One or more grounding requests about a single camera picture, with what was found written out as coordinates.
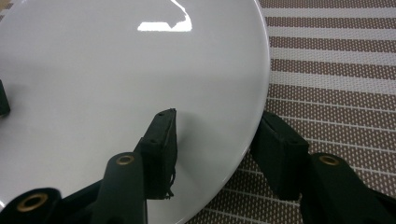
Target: brass grommet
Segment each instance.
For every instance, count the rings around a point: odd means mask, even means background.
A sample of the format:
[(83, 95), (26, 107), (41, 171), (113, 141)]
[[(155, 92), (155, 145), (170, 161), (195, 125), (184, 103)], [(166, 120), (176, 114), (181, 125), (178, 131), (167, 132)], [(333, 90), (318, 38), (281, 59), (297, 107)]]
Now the brass grommet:
[(325, 164), (328, 164), (328, 165), (334, 165), (335, 166), (335, 165), (340, 164), (339, 160), (337, 160), (336, 158), (331, 157), (331, 156), (320, 156), (319, 159), (320, 159), (321, 162), (323, 162)]
[(117, 159), (117, 164), (118, 165), (127, 165), (133, 161), (134, 161), (133, 156), (121, 156)]
[(18, 204), (17, 210), (20, 212), (33, 211), (43, 205), (48, 198), (49, 196), (46, 193), (32, 194)]

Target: white stripe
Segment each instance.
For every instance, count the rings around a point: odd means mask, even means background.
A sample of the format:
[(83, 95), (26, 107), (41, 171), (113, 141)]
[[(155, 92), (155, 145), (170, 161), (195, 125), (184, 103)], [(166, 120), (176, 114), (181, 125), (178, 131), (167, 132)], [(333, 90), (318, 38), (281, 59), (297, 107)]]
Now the white stripe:
[(396, 95), (396, 80), (272, 71), (272, 84)]
[(245, 172), (245, 173), (254, 174), (254, 175), (262, 175), (262, 172), (260, 172), (260, 171), (251, 171), (251, 170), (245, 170), (245, 169), (241, 169), (241, 168), (238, 168), (237, 170)]
[(271, 58), (325, 63), (396, 65), (396, 53), (271, 48)]
[(338, 29), (269, 26), (268, 35), (328, 39), (395, 40), (396, 29)]
[(226, 216), (226, 217), (235, 217), (235, 218), (243, 219), (245, 221), (249, 221), (249, 222), (252, 222), (252, 223), (268, 224), (268, 222), (262, 222), (262, 221), (255, 220), (255, 219), (248, 218), (248, 217), (240, 217), (238, 215), (234, 215), (234, 214), (231, 214), (231, 213), (220, 212), (218, 210), (214, 210), (214, 209), (210, 209), (210, 208), (204, 208), (203, 210), (208, 211), (208, 212), (212, 212), (212, 213), (217, 213), (217, 214), (220, 214), (220, 215), (223, 215), (223, 216)]
[(239, 190), (226, 189), (226, 188), (223, 188), (223, 190), (230, 191), (230, 192), (232, 192), (232, 193), (238, 193), (238, 194), (247, 195), (247, 196), (250, 196), (250, 197), (261, 198), (261, 199), (268, 200), (268, 201), (272, 201), (272, 202), (276, 202), (276, 203), (285, 203), (285, 204), (289, 204), (289, 205), (293, 205), (293, 206), (300, 206), (298, 203), (292, 203), (292, 202), (288, 202), (288, 201), (282, 201), (282, 200), (279, 200), (279, 199), (276, 199), (276, 198), (264, 197), (264, 196), (261, 196), (261, 195), (252, 194), (252, 193), (247, 193), (247, 192), (243, 192), (243, 191), (239, 191)]
[(351, 166), (351, 168), (355, 169), (355, 170), (360, 170), (360, 171), (369, 172), (369, 173), (376, 173), (376, 174), (380, 174), (380, 175), (396, 176), (396, 174), (394, 174), (394, 173), (385, 172), (385, 171), (377, 171), (377, 170), (372, 170), (372, 169), (363, 168), (363, 167)]
[(299, 104), (308, 104), (308, 105), (326, 105), (326, 106), (334, 106), (334, 107), (348, 108), (348, 109), (369, 110), (369, 111), (376, 111), (376, 112), (382, 112), (382, 113), (396, 113), (396, 111), (393, 111), (393, 110), (373, 109), (373, 108), (358, 107), (358, 106), (351, 106), (351, 105), (332, 105), (332, 104), (324, 104), (324, 103), (316, 103), (316, 102), (308, 102), (308, 101), (280, 99), (280, 98), (274, 98), (274, 97), (267, 97), (267, 99), (276, 100), (276, 101), (293, 102), (293, 103), (299, 103)]
[(263, 8), (265, 17), (395, 18), (395, 7), (369, 8)]
[(341, 126), (352, 127), (352, 128), (361, 128), (361, 129), (376, 130), (376, 131), (381, 131), (381, 132), (396, 133), (396, 130), (391, 130), (391, 129), (382, 129), (382, 128), (375, 128), (375, 127), (366, 127), (366, 126), (360, 126), (360, 125), (354, 125), (354, 124), (345, 124), (345, 123), (329, 122), (329, 121), (316, 120), (316, 119), (301, 119), (301, 118), (293, 118), (293, 117), (287, 117), (287, 116), (280, 116), (280, 117), (281, 117), (282, 119), (297, 119), (297, 120), (303, 120), (303, 121), (315, 122), (315, 123), (323, 123), (323, 124), (331, 124), (331, 125), (341, 125)]
[(319, 143), (324, 143), (324, 144), (332, 144), (332, 145), (337, 145), (337, 146), (341, 146), (341, 147), (355, 147), (355, 148), (361, 148), (361, 149), (370, 149), (370, 150), (373, 150), (373, 151), (380, 151), (380, 152), (387, 152), (387, 153), (396, 153), (395, 150), (389, 150), (389, 149), (383, 149), (383, 148), (377, 148), (377, 147), (362, 147), (362, 146), (350, 145), (350, 144), (346, 144), (346, 143), (331, 142), (331, 141), (313, 139), (313, 138), (306, 138), (306, 137), (304, 139), (306, 141), (319, 142)]

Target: glossy white surface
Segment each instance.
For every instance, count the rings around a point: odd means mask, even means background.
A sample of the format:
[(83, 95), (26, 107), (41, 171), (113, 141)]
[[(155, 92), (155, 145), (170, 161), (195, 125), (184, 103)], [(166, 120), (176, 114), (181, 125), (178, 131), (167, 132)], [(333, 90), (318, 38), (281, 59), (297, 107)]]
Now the glossy white surface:
[(149, 223), (183, 223), (231, 177), (268, 90), (257, 1), (22, 0), (0, 22), (0, 201), (34, 188), (67, 196), (132, 151), (177, 109), (175, 197)]

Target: woven fabric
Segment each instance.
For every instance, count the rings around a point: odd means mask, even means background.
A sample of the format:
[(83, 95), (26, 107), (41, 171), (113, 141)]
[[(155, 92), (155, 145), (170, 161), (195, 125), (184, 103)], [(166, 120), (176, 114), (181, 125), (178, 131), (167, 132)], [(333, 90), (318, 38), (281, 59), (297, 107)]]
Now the woven fabric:
[(0, 21), (4, 18), (7, 11), (12, 7), (12, 3), (9, 0), (0, 0)]
[[(261, 0), (271, 44), (266, 110), (396, 197), (396, 2)], [(302, 223), (246, 155), (189, 224)]]

